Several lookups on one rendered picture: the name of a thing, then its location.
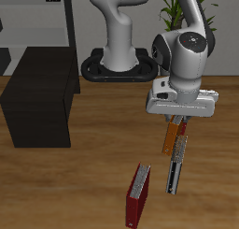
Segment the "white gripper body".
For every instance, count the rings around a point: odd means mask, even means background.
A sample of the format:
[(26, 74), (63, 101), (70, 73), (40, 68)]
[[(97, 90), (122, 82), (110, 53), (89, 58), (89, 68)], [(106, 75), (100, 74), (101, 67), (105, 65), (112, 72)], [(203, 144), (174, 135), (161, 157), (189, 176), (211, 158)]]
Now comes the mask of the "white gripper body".
[(146, 112), (151, 114), (182, 115), (191, 117), (211, 117), (214, 114), (218, 93), (200, 90), (197, 99), (189, 104), (178, 104), (173, 101), (162, 101), (148, 92)]

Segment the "orange book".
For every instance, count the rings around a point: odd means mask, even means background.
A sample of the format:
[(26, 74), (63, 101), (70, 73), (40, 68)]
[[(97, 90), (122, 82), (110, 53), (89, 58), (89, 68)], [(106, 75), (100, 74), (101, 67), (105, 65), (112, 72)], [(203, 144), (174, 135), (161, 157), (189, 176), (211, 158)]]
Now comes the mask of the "orange book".
[(173, 115), (169, 121), (166, 136), (164, 139), (162, 153), (171, 156), (176, 140), (180, 137), (183, 117), (180, 115)]

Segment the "black book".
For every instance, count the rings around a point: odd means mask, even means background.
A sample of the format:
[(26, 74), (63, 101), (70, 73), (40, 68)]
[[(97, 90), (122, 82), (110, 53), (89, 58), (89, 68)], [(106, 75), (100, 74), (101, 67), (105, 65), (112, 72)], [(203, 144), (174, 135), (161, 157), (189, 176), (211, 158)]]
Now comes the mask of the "black book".
[(167, 185), (166, 185), (167, 193), (176, 194), (187, 140), (188, 140), (187, 136), (179, 136), (174, 145), (174, 149), (173, 149), (173, 153), (171, 157), (171, 163), (169, 167)]

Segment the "green pot plant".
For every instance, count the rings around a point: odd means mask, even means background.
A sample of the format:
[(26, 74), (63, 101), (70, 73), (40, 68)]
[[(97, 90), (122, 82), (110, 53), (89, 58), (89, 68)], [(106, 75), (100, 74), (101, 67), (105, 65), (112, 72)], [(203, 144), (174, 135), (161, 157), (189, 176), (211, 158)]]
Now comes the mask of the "green pot plant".
[(162, 8), (159, 14), (160, 20), (163, 20), (166, 24), (165, 31), (170, 32), (173, 30), (181, 29), (182, 22), (185, 20), (184, 13), (178, 0), (163, 0), (166, 7)]

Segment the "dark brown desk caddy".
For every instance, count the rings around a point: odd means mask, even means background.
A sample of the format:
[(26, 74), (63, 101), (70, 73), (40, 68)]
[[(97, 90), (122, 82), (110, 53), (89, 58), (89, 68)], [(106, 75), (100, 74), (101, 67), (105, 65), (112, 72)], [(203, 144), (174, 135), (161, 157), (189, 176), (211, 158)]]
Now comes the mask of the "dark brown desk caddy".
[(69, 148), (68, 119), (80, 92), (73, 47), (29, 47), (0, 96), (16, 148)]

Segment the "flat black base plate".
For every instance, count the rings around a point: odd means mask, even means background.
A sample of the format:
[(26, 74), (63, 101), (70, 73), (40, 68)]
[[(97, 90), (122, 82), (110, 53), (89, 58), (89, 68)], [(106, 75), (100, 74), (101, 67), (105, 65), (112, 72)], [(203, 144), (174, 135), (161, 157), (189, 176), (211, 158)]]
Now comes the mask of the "flat black base plate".
[(103, 49), (96, 48), (81, 65), (82, 76), (92, 82), (147, 82), (158, 75), (157, 63), (148, 56), (144, 48), (136, 48), (136, 57), (139, 64), (125, 72), (114, 72), (100, 64), (103, 58)]

